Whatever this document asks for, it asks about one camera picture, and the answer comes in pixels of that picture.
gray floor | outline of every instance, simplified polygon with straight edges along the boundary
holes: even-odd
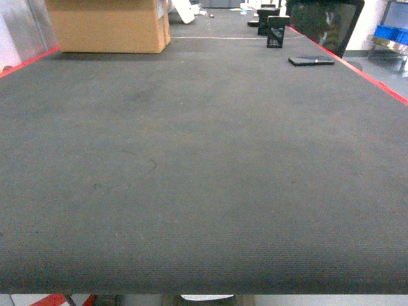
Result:
[[[400,70],[401,57],[391,54],[386,57],[374,55],[370,59],[367,57],[345,57],[344,59],[359,63],[365,73],[408,98],[408,64],[405,65],[405,69]]]
[[[100,298],[95,306],[114,306],[115,297]],[[406,306],[406,295],[256,295],[255,306]],[[9,295],[0,295],[1,306],[13,306]],[[191,306],[229,306],[230,301],[191,302]],[[120,306],[163,306],[160,295],[125,295]]]

metal shelf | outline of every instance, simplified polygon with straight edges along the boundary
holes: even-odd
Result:
[[[408,56],[408,45],[397,43],[396,41],[386,40],[385,38],[370,35],[369,38],[373,43],[388,48],[391,51]]]

white wall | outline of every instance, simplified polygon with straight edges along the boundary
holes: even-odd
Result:
[[[408,29],[408,4],[392,3],[384,24]]]
[[[17,66],[21,64],[20,56],[14,45],[13,38],[8,32],[6,22],[0,15],[0,73],[6,66]]]
[[[383,17],[386,5],[387,2],[383,0],[365,0],[363,11],[361,12],[346,50],[371,49],[372,43],[367,40],[367,36],[374,34],[377,25]]]

gray fabric table surface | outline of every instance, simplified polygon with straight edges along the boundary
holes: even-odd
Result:
[[[174,38],[1,79],[0,293],[408,293],[408,107],[297,55],[324,52]]]

white object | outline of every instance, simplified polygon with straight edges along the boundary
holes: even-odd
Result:
[[[192,6],[191,6],[191,9],[193,10],[193,14],[194,14],[194,15],[200,14],[200,7],[198,6],[198,4],[192,5]]]
[[[241,10],[240,10],[241,15],[246,15],[247,10],[248,10],[248,4],[247,3],[241,3],[240,8],[241,8]]]
[[[11,295],[10,297],[15,306],[69,306],[63,295]],[[90,306],[93,305],[94,296],[72,295],[71,299],[77,306]]]
[[[346,50],[370,50],[372,48],[372,42],[367,39],[367,36],[375,32],[377,25],[381,22],[387,3],[383,0],[365,1]]]
[[[261,8],[262,0],[248,0],[248,6],[254,10]]]
[[[171,2],[185,24],[194,20],[193,6],[189,0],[171,0]]]
[[[280,9],[279,16],[280,16],[280,17],[285,17],[285,16],[286,16],[286,6],[283,6],[283,7]]]
[[[253,7],[249,5],[249,0],[245,0],[245,7],[246,7],[246,11],[252,11]]]
[[[17,66],[21,64],[20,56],[14,45],[13,38],[8,31],[3,16],[0,15],[0,73],[6,66]]]
[[[14,306],[11,301],[10,295],[0,295],[0,305],[1,306]]]
[[[181,295],[187,301],[212,301],[221,300],[223,298],[231,298],[234,295]]]

